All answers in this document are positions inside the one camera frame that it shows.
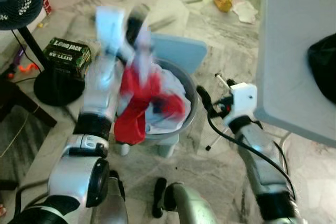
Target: electric fan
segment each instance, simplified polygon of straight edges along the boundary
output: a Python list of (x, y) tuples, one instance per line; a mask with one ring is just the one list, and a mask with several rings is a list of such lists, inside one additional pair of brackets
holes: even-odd
[(0, 30), (17, 29), (44, 67), (34, 82), (36, 97), (45, 104), (63, 106), (81, 96), (85, 82), (55, 71), (26, 27), (42, 7), (43, 0), (0, 0)]

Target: paper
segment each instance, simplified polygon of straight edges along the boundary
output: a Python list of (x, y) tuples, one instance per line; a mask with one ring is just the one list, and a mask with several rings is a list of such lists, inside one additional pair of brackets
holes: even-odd
[(232, 10), (238, 15), (239, 21), (254, 24), (256, 21), (257, 10), (247, 0), (233, 0)]

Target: floor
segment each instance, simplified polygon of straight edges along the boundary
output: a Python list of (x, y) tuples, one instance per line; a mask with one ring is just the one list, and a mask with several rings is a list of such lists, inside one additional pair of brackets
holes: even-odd
[[(47, 25), (34, 32), (42, 48), (56, 36), (81, 40), (97, 49), (92, 22), (96, 5), (117, 5), (129, 12), (135, 3), (145, 3), (151, 9), (148, 23), (154, 32), (206, 42), (208, 54), (192, 77), (214, 99), (225, 93), (214, 78), (216, 72), (237, 82), (254, 81), (258, 56), (258, 15), (255, 24), (243, 24), (233, 12), (219, 12), (212, 0), (52, 1), (56, 8), (45, 21)], [(260, 0), (249, 1), (260, 9)], [(167, 19), (172, 21), (162, 25), (161, 21)], [(23, 82), (20, 87), (37, 100), (32, 81)], [(49, 132), (23, 183), (48, 177), (74, 126), (59, 108), (41, 106), (58, 120), (58, 124)], [(80, 99), (69, 105), (74, 115), (78, 114), (79, 107)], [(287, 134), (277, 127), (264, 126), (276, 141)], [(128, 156), (120, 157), (111, 145), (108, 161), (124, 182), (129, 223), (179, 223), (176, 213), (165, 213), (161, 219), (151, 217), (154, 184), (160, 176), (166, 177), (168, 182), (180, 181), (197, 189), (211, 204), (218, 223), (261, 223), (236, 147), (222, 139), (211, 151), (205, 150), (216, 137), (206, 122), (204, 109), (199, 106), (194, 122), (180, 135), (180, 142), (169, 159), (159, 157), (155, 146), (142, 145), (132, 147)], [(302, 216), (309, 223), (336, 223), (336, 150), (294, 134), (290, 135), (286, 147)], [(23, 205), (45, 190), (46, 187), (41, 186), (24, 194)], [(1, 223), (7, 223), (13, 216), (13, 208), (10, 207), (13, 197), (9, 197), (7, 202), (8, 214), (0, 219)]]

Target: black wheel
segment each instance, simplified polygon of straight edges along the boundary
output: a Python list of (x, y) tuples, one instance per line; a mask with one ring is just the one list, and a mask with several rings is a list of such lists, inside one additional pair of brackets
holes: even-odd
[(152, 215), (154, 218), (161, 218), (163, 215), (163, 209), (158, 206), (162, 195), (167, 187), (167, 180), (165, 178), (159, 178), (156, 181), (154, 189), (154, 203), (152, 208)]

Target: laundry basket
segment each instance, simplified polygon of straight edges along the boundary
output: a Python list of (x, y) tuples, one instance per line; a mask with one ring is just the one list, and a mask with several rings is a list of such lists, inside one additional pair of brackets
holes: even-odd
[(198, 104), (198, 96), (196, 86), (190, 75), (178, 65), (164, 59), (157, 59), (156, 63), (161, 68), (169, 70), (173, 73), (183, 85), (186, 97), (191, 102), (191, 110), (184, 121), (182, 127), (174, 132), (166, 134), (148, 134), (146, 135), (144, 144), (146, 145), (159, 145), (159, 154), (164, 157), (169, 157), (173, 154), (174, 147), (178, 143), (179, 133), (185, 130), (194, 120)]

